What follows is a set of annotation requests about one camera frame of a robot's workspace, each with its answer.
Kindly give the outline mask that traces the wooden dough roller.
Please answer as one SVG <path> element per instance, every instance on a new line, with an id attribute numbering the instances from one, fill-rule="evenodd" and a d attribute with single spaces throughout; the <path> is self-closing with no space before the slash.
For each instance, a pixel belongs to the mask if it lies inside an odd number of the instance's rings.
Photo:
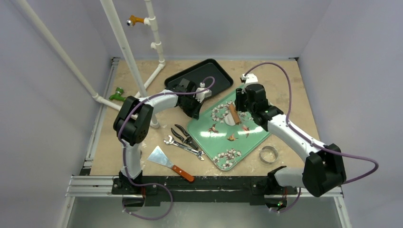
<path id="1" fill-rule="evenodd" d="M 232 114 L 232 117 L 234 118 L 236 125 L 239 125 L 241 123 L 241 120 L 238 116 L 238 113 L 236 111 L 234 104 L 229 105 L 229 111 L 230 111 L 230 114 Z"/>

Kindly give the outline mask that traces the black plastic tray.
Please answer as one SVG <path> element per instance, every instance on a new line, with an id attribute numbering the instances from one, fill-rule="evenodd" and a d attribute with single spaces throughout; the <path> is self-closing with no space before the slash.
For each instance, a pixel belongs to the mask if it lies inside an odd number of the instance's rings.
<path id="1" fill-rule="evenodd" d="M 164 85 L 166 88 L 173 87 L 182 79 L 187 79 L 199 84 L 208 76 L 215 78 L 215 84 L 211 88 L 211 98 L 230 88 L 234 83 L 233 79 L 224 68 L 215 59 L 209 58 L 168 77 L 164 81 Z"/>

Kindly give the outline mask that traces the green floral tray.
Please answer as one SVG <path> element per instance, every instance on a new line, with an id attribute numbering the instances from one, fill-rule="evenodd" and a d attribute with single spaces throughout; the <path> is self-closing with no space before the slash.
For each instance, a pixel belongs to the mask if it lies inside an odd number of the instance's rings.
<path id="1" fill-rule="evenodd" d="M 256 125 L 248 112 L 238 112 L 240 124 L 229 125 L 229 106 L 235 102 L 235 91 L 187 124 L 187 132 L 213 164 L 229 171 L 266 140 L 270 133 Z"/>

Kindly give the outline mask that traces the white dough ball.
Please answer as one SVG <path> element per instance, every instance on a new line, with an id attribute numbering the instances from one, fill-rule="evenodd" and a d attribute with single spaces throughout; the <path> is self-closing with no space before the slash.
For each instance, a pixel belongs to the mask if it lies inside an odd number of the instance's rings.
<path id="1" fill-rule="evenodd" d="M 235 126 L 235 125 L 236 125 L 235 120 L 234 120 L 234 118 L 232 117 L 232 114 L 227 114 L 227 115 L 224 117 L 224 122 L 225 122 L 225 124 L 228 125 L 228 126 Z"/>

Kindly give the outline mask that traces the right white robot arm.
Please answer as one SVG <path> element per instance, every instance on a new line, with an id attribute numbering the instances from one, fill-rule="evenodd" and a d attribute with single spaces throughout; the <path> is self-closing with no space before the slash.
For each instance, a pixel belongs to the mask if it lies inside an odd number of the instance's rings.
<path id="1" fill-rule="evenodd" d="M 269 104 L 261 84 L 251 84 L 235 90 L 236 110 L 249 112 L 256 125 L 281 139 L 304 162 L 303 168 L 281 166 L 268 173 L 267 189 L 279 193 L 285 187 L 305 188 L 320 197 L 346 181 L 343 158 L 335 144 L 326 145 L 293 127 L 287 116 Z"/>

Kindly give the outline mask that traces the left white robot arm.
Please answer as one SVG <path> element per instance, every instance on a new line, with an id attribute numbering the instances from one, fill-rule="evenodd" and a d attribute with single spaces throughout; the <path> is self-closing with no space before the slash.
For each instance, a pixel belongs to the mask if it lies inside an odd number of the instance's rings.
<path id="1" fill-rule="evenodd" d="M 179 107 L 192 119 L 199 119 L 204 100 L 211 96 L 209 86 L 204 82 L 195 84 L 182 79 L 179 84 L 147 97 L 128 96 L 115 121 L 113 129 L 122 145 L 123 167 L 121 174 L 126 177 L 123 188 L 129 194 L 137 194 L 142 182 L 137 177 L 142 174 L 141 144 L 146 138 L 153 115 L 164 110 Z"/>

